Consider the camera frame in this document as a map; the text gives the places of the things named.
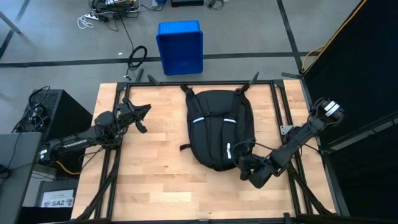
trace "black backpack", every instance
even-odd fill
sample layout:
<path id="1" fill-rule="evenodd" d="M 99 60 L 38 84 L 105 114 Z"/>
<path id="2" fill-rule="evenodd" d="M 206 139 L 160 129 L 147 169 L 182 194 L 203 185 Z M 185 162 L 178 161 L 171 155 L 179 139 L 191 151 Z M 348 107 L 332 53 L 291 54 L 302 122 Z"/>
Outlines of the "black backpack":
<path id="1" fill-rule="evenodd" d="M 246 84 L 235 91 L 209 90 L 196 95 L 192 88 L 181 85 L 188 107 L 190 144 L 180 150 L 191 147 L 201 164 L 216 171 L 232 169 L 239 157 L 251 154 L 254 144 L 233 148 L 239 142 L 256 140 L 253 112 L 244 95 L 248 88 Z"/>

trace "tripod leg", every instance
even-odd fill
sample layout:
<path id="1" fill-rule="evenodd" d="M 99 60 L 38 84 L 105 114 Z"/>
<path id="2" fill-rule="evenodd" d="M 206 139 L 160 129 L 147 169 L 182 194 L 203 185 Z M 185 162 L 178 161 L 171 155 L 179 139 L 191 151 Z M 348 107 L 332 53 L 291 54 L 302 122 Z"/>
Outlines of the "tripod leg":
<path id="1" fill-rule="evenodd" d="M 298 185 L 303 190 L 303 193 L 308 197 L 308 199 L 310 199 L 311 203 L 313 204 L 313 206 L 315 207 L 315 209 L 318 211 L 318 213 L 320 215 L 332 215 L 333 214 L 322 205 L 322 203 L 316 198 L 316 196 L 308 188 L 306 183 L 304 183 L 304 181 L 299 176 L 299 173 L 294 168 L 291 161 L 287 167 L 287 172 L 289 172 L 291 174 L 291 176 L 296 180 Z"/>

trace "white cable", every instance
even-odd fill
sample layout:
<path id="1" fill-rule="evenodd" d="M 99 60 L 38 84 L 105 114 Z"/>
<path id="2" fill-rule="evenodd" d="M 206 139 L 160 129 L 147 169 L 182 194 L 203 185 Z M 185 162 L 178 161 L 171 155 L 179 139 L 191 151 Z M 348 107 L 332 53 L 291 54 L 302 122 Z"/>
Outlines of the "white cable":
<path id="1" fill-rule="evenodd" d="M 77 19 L 77 26 L 81 29 L 86 29 L 87 27 L 94 28 L 92 23 L 86 21 L 85 16 L 80 16 L 79 19 Z"/>

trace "yellow cable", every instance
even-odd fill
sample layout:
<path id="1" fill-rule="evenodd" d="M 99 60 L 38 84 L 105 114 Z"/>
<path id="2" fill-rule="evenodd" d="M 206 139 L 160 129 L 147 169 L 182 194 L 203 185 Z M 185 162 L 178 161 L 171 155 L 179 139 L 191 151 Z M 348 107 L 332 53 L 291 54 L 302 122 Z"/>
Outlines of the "yellow cable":
<path id="1" fill-rule="evenodd" d="M 306 61 L 307 57 L 308 57 L 310 54 L 312 54 L 314 51 L 319 50 L 319 49 L 324 48 L 324 47 L 325 47 L 325 46 L 317 47 L 317 48 L 311 50 L 310 53 L 308 53 L 308 54 L 304 57 L 303 65 L 301 66 L 301 70 L 302 70 L 302 71 L 305 71 L 305 61 Z"/>
<path id="2" fill-rule="evenodd" d="M 318 58 L 321 56 L 321 54 L 326 50 L 326 48 L 328 48 L 328 46 L 330 45 L 330 43 L 335 39 L 335 37 L 337 36 L 337 34 L 344 28 L 344 26 L 347 25 L 347 23 L 358 13 L 358 11 L 362 8 L 362 6 L 367 2 L 368 0 L 364 0 L 361 5 L 358 6 L 358 8 L 355 10 L 355 12 L 351 15 L 351 17 L 349 19 L 347 19 L 347 21 L 338 29 L 338 31 L 333 35 L 333 37 L 331 37 L 331 39 L 329 40 L 329 42 L 326 44 L 326 46 L 322 49 L 322 51 L 319 53 L 319 55 L 314 59 L 314 61 L 312 61 L 312 63 L 310 64 L 310 66 L 308 66 L 307 69 L 302 70 L 302 73 L 306 73 L 308 71 L 308 69 L 310 69 L 312 67 L 312 65 L 318 60 Z"/>
<path id="3" fill-rule="evenodd" d="M 56 163 L 59 164 L 62 167 L 62 169 L 70 175 L 79 175 L 80 174 L 80 172 L 70 172 L 60 161 L 56 161 Z"/>

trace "black metal frame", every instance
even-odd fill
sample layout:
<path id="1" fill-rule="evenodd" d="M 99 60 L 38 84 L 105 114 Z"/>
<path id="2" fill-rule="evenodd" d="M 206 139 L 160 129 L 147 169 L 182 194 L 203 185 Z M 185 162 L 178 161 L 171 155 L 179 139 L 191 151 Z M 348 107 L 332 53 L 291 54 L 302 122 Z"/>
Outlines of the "black metal frame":
<path id="1" fill-rule="evenodd" d="M 187 85 L 243 85 L 243 84 L 247 84 L 247 83 L 248 83 L 248 81 L 160 82 L 159 86 L 179 86 L 182 84 L 187 84 Z M 258 80 L 254 83 L 254 85 L 270 85 L 272 100 L 274 102 L 275 114 L 276 114 L 277 123 L 278 123 L 279 135 L 280 135 L 280 139 L 283 143 L 282 133 L 281 133 L 279 127 L 284 124 L 283 124 L 282 115 L 280 112 L 276 87 L 279 88 L 281 95 L 282 95 L 282 101 L 284 104 L 284 109 L 285 109 L 285 113 L 286 113 L 286 117 L 287 117 L 287 124 L 289 124 L 289 125 L 293 124 L 283 80 Z M 115 94 L 114 104 L 113 104 L 113 113 L 116 112 L 116 105 L 118 105 L 118 103 L 120 101 L 121 92 L 124 91 L 124 97 L 128 97 L 130 94 L 130 89 L 133 86 L 135 86 L 135 87 L 154 86 L 154 84 L 150 83 L 150 82 L 147 82 L 147 83 L 127 83 L 127 82 L 118 83 L 116 86 L 116 94 Z M 119 163 L 120 153 L 121 153 L 121 145 L 120 145 L 120 150 L 116 151 L 114 162 Z M 111 155 L 111 153 L 109 151 L 105 152 L 103 168 L 102 168 L 102 172 L 101 172 L 101 180 L 100 180 L 99 186 L 102 186 L 104 183 L 104 180 L 106 179 L 106 176 L 108 173 L 110 155 Z M 298 172 L 299 176 L 301 177 L 301 179 L 305 183 L 305 174 L 304 174 L 304 169 L 302 166 L 302 161 L 299 156 L 299 153 L 296 153 L 295 161 L 297 163 L 297 172 Z M 289 176 L 289 185 L 290 185 L 290 191 L 292 194 L 292 203 L 294 206 L 294 211 L 295 211 L 295 214 L 298 215 L 298 214 L 301 214 L 301 208 L 300 208 L 297 188 L 295 185 L 294 178 L 291 176 L 291 174 L 288 174 L 288 176 Z M 108 207 L 107 207 L 107 212 L 106 212 L 106 218 L 108 218 L 108 219 L 111 219 L 112 214 L 113 214 L 113 204 L 114 204 L 114 198 L 115 198 L 115 194 L 116 194 L 116 182 L 117 182 L 117 176 L 111 183 L 111 189 L 110 189 L 109 199 L 108 199 Z M 310 201 L 305 194 L 303 196 L 305 199 L 305 206 L 307 209 L 307 213 L 312 214 L 312 206 L 310 204 Z M 103 201 L 101 199 L 98 206 L 96 207 L 95 219 L 100 218 L 100 216 L 101 216 L 102 202 Z M 285 216 L 284 218 L 261 218 L 261 219 L 255 218 L 255 219 L 239 219 L 239 220 L 228 219 L 228 220 L 212 220 L 211 222 L 212 223 L 222 223 L 222 222 L 231 223 L 231 222 L 245 221 L 245 222 L 253 222 L 253 223 L 275 223 L 275 224 L 276 223 L 288 223 L 290 221 L 289 214 L 285 213 L 284 216 Z M 180 222 L 184 222 L 184 221 L 171 220 L 171 221 L 160 221 L 160 222 L 162 222 L 162 223 L 180 223 Z M 148 222 L 131 221 L 131 222 L 123 222 L 123 223 L 148 223 Z"/>

